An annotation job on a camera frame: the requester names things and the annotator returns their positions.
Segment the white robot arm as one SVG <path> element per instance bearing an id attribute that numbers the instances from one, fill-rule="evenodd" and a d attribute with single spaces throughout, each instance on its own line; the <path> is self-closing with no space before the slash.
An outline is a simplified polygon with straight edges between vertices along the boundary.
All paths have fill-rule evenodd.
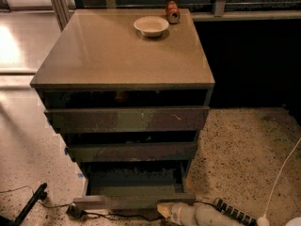
<path id="1" fill-rule="evenodd" d="M 227 204 L 215 208 L 205 203 L 161 202 L 157 204 L 157 211 L 181 226 L 271 226 L 266 215 L 253 218 Z"/>

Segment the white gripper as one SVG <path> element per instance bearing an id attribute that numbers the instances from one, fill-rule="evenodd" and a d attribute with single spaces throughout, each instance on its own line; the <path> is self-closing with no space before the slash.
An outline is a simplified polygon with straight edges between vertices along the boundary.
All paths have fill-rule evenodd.
<path id="1" fill-rule="evenodd" d="M 196 208 L 183 202 L 160 202 L 157 204 L 157 211 L 164 217 L 169 218 L 173 223 L 182 226 L 198 226 L 196 220 Z"/>

